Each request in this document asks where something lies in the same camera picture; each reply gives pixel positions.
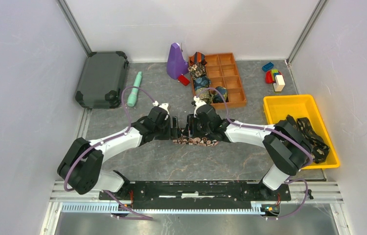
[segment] gray case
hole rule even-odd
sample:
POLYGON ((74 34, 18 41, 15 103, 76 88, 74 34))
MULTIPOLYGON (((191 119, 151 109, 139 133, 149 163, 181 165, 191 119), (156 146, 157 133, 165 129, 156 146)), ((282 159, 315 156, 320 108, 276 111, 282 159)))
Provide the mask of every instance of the gray case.
POLYGON ((84 64, 75 100, 83 108, 119 107, 128 64, 122 51, 91 53, 84 64))

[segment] red toy block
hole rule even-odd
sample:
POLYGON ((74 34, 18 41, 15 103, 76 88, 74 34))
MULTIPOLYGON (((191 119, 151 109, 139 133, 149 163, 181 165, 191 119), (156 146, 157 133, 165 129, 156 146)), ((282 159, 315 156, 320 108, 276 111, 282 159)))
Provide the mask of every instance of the red toy block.
POLYGON ((269 84, 274 82, 271 72, 272 72, 271 70, 266 72, 266 83, 269 83, 269 84))
POLYGON ((178 81, 182 83, 184 86, 187 86, 190 83, 190 81, 183 75, 180 75, 178 77, 178 81))

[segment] gray floor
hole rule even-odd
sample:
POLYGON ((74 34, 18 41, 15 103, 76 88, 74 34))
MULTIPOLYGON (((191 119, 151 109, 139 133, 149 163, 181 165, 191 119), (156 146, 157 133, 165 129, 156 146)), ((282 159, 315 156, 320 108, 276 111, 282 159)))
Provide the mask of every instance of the gray floor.
MULTIPOLYGON (((275 94, 264 82, 261 67, 268 61, 237 61, 238 70, 247 97, 247 106, 230 109, 230 117, 245 123, 267 124, 263 98, 268 95, 296 94, 292 78, 284 61, 273 61, 275 69, 283 73, 286 86, 275 94)), ((185 126, 186 115, 193 113, 190 104, 193 94, 190 86, 183 86, 166 74, 166 63, 130 64, 127 86, 133 85, 136 74, 142 71, 141 86, 159 103, 171 105, 171 115, 178 116, 180 127, 185 126)), ((152 105, 144 93, 139 93, 134 108, 129 108, 132 120, 147 115, 152 105)), ((222 118, 225 111, 218 111, 222 118)), ((98 139, 120 131, 127 126, 123 109, 96 109, 92 111, 87 139, 98 139)), ((272 161, 264 148, 244 143, 221 142, 215 147, 178 145, 172 141, 152 141, 106 161, 104 170, 118 170, 130 180, 259 180, 271 167, 272 161)), ((303 170, 299 178, 324 179, 321 170, 303 170)))
MULTIPOLYGON (((282 205, 286 213, 297 205, 282 205)), ((62 213, 56 235, 337 235, 329 204, 305 204, 300 213, 279 221, 257 215, 152 214, 154 221, 125 221, 108 214, 62 213)))

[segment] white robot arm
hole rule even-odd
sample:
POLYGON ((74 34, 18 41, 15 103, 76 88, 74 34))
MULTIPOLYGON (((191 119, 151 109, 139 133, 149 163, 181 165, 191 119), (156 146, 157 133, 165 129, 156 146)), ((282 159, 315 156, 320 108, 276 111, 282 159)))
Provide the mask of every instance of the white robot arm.
MULTIPOLYGON (((277 190, 289 176, 296 175, 306 163, 307 156, 302 151, 271 131, 283 132, 311 152, 311 145, 287 121, 280 121, 276 125, 245 124, 235 120, 230 122, 227 119, 221 119, 211 105, 200 100, 195 101, 195 112, 188 116, 188 125, 192 125, 190 127, 192 137, 211 136, 218 141, 242 142, 267 149, 275 164, 260 181, 266 190, 277 190)), ((85 160, 75 167, 69 176, 68 183, 79 194, 87 193, 92 188, 119 192, 125 183, 125 178, 116 171, 101 170, 103 162, 153 139, 171 139, 174 133, 171 133, 173 128, 171 128, 170 122, 168 105, 162 104, 152 108, 148 116, 134 122, 127 134, 112 141, 105 142, 104 140, 125 133, 125 130, 90 142, 79 138, 74 141, 58 167, 58 174, 65 179, 75 159, 85 149, 100 142, 102 144, 90 151, 85 160)))

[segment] yellow plastic bin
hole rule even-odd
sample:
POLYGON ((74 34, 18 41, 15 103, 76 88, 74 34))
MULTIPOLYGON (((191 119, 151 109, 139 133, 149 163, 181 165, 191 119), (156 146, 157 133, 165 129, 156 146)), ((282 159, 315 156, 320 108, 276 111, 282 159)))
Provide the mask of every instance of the yellow plastic bin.
POLYGON ((264 113, 267 123, 275 124, 286 119, 287 115, 297 118, 308 118, 313 130, 322 137, 323 141, 330 147, 326 162, 311 165, 303 169, 327 169, 337 168, 341 164, 333 147, 332 141, 326 131, 321 114, 313 97, 309 94, 280 95, 264 97, 264 113))

